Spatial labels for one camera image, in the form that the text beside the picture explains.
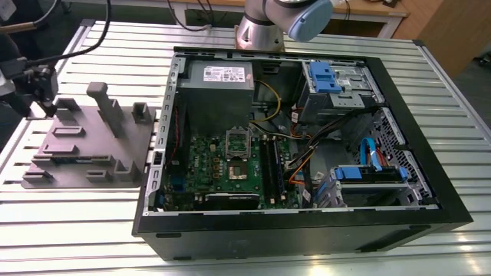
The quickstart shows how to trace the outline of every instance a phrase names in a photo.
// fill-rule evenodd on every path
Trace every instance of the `black cable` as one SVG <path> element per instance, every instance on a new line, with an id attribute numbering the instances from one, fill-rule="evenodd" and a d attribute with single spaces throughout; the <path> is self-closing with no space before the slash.
<path id="1" fill-rule="evenodd" d="M 210 4 L 210 0 L 207 0 L 209 3 L 209 7 L 210 7 L 210 14 L 213 16 L 213 25 L 215 26 L 215 14 L 214 14 L 214 9 L 213 9 L 213 4 Z"/>
<path id="2" fill-rule="evenodd" d="M 169 10 L 171 12 L 171 16 L 173 16 L 174 20 L 178 22 L 178 24 L 181 25 L 181 27 L 183 27 L 185 30 L 189 30 L 190 32 L 201 32 L 201 31 L 209 29 L 210 25 L 206 25 L 206 26 L 201 27 L 199 29 L 191 29 L 190 27 L 185 26 L 185 24 L 182 23 L 182 21 L 177 17 L 175 10 L 173 9 L 173 6 L 171 6 L 171 1 L 166 1 L 166 2 L 167 2 L 167 5 L 169 5 Z"/>
<path id="3" fill-rule="evenodd" d="M 283 133 L 275 133 L 275 132 L 271 132 L 269 130 L 266 130 L 261 125 L 258 125 L 255 122 L 250 122 L 250 124 L 253 124 L 262 132 L 265 132 L 266 134 L 270 134 L 270 135 L 277 135 L 277 136 L 282 136 L 282 137 L 286 137 L 286 138 L 290 138 L 290 139 L 294 139 L 294 140 L 302 140 L 302 138 L 299 137 L 291 137 L 290 135 L 287 134 L 283 134 Z"/>
<path id="4" fill-rule="evenodd" d="M 210 24 L 210 25 L 213 25 L 213 26 L 215 26 L 215 23 L 214 23 L 215 18 L 214 18 L 213 13 L 211 13 L 211 12 L 209 12 L 209 10 L 206 9 L 206 6 L 203 5 L 202 0 L 198 0 L 198 3 L 199 3 L 199 5 L 202 6 L 202 10 L 203 10 L 203 12 L 205 12 L 205 13 L 206 13 L 206 15 L 207 15 L 207 22 L 209 22 L 209 24 Z"/>
<path id="5" fill-rule="evenodd" d="M 346 1 L 346 6 L 347 6 L 347 20 L 350 20 L 350 16 L 351 16 L 351 6 L 350 6 L 350 1 L 349 0 L 345 0 Z"/>
<path id="6" fill-rule="evenodd" d="M 108 30 L 110 30 L 111 18 L 112 18 L 112 6 L 111 6 L 111 0 L 107 0 L 104 29 L 102 30 L 102 34 L 100 34 L 100 37 L 99 37 L 99 40 L 98 40 L 96 44 L 94 44 L 90 48 L 87 48 L 86 50 L 82 50 L 79 52 L 68 53 L 66 55 L 59 55 L 59 56 L 51 56 L 51 57 L 46 57 L 44 59 L 38 59 L 38 60 L 28 61 L 27 66 L 38 66 L 38 65 L 42 65 L 42 64 L 50 64 L 52 62 L 58 62 L 62 59 L 68 59 L 68 58 L 72 58 L 74 56 L 80 56 L 86 53 L 94 51 L 95 49 L 98 49 L 98 47 L 100 46 L 102 42 L 106 39 L 106 35 L 108 33 Z"/>

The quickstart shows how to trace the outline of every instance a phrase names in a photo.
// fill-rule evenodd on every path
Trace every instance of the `workbench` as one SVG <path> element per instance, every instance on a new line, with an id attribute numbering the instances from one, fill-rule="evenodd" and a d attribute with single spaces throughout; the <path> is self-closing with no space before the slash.
<path id="1" fill-rule="evenodd" d="M 106 0 L 63 0 L 64 2 L 76 3 L 98 3 L 106 4 Z M 175 10 L 179 21 L 187 25 L 187 10 L 202 10 L 197 0 L 170 0 L 173 9 Z M 350 1 L 350 20 L 381 22 L 383 27 L 378 34 L 379 38 L 390 39 L 395 33 L 401 21 L 410 14 L 405 6 L 398 3 L 395 8 L 387 7 L 382 2 L 370 2 L 367 0 L 349 0 Z M 127 6 L 145 6 L 145 7 L 162 7 L 169 9 L 170 6 L 165 0 L 112 0 L 114 5 Z M 202 0 L 206 8 L 209 9 L 207 2 Z M 246 0 L 210 0 L 213 9 L 222 12 L 245 12 Z M 346 3 L 337 5 L 331 19 L 343 20 L 346 18 L 347 5 Z"/>
<path id="2" fill-rule="evenodd" d="M 94 45 L 103 22 L 84 21 L 66 53 Z M 51 121 L 23 120 L 0 154 L 0 273 L 18 275 L 483 275 L 491 273 L 491 135 L 425 47 L 407 40 L 321 35 L 285 38 L 290 52 L 382 59 L 474 217 L 453 232 L 389 252 L 165 262 L 131 236 L 139 189 L 24 190 L 23 173 Z M 114 22 L 102 47 L 59 62 L 60 95 L 95 105 L 90 82 L 107 82 L 122 106 L 161 107 L 173 47 L 233 48 L 234 30 Z"/>

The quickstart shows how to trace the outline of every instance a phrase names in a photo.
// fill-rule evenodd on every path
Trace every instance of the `red wire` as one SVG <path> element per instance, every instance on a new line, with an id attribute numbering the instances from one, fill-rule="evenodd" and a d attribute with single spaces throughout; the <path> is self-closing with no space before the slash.
<path id="1" fill-rule="evenodd" d="M 381 163 L 382 163 L 382 165 L 389 166 L 389 163 L 387 163 L 386 157 L 385 157 L 385 155 L 382 154 L 382 151 L 381 151 L 379 149 L 377 149 L 377 155 L 378 155 L 378 157 L 381 158 Z"/>
<path id="2" fill-rule="evenodd" d="M 178 108 L 175 109 L 175 122 L 177 122 L 177 145 L 175 145 L 175 150 L 173 151 L 173 155 L 171 158 L 169 159 L 166 166 L 169 166 L 173 162 L 173 159 L 175 158 L 175 154 L 179 148 L 179 112 L 178 112 Z"/>

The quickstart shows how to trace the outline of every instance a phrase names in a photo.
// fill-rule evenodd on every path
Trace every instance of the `yellow cable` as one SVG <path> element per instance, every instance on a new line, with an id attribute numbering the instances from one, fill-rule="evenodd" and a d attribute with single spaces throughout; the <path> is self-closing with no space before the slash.
<path id="1" fill-rule="evenodd" d="M 279 110 L 282 108 L 282 98 L 279 97 L 279 94 L 278 94 L 277 90 L 271 87 L 270 84 L 267 84 L 266 82 L 263 82 L 259 79 L 257 79 L 255 81 L 259 82 L 261 84 L 263 84 L 271 90 L 271 92 L 275 94 L 277 100 L 278 100 L 278 106 L 277 106 L 275 113 L 265 119 L 251 120 L 251 122 L 266 122 L 266 121 L 271 120 L 277 116 L 277 114 L 279 113 Z"/>
<path id="2" fill-rule="evenodd" d="M 290 179 L 289 179 L 289 183 L 291 183 L 291 182 L 294 181 L 294 178 L 295 178 L 297 174 L 299 173 L 299 171 L 301 171 L 302 167 L 306 165 L 306 163 L 307 163 L 307 161 L 310 160 L 310 158 L 313 157 L 313 155 L 314 155 L 314 151 L 313 151 L 313 153 L 310 154 L 310 156 L 306 158 L 306 160 L 302 162 L 302 164 L 301 164 L 301 166 L 299 166 L 298 170 L 295 171 L 295 173 L 291 175 L 291 177 L 290 177 Z"/>

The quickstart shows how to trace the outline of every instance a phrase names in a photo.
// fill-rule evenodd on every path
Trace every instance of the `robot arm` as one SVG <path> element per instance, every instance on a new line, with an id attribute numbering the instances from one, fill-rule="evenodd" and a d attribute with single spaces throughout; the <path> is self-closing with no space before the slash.
<path id="1" fill-rule="evenodd" d="M 283 32 L 299 42 L 326 28 L 333 14 L 330 0 L 247 0 L 237 33 L 238 48 L 279 51 Z"/>

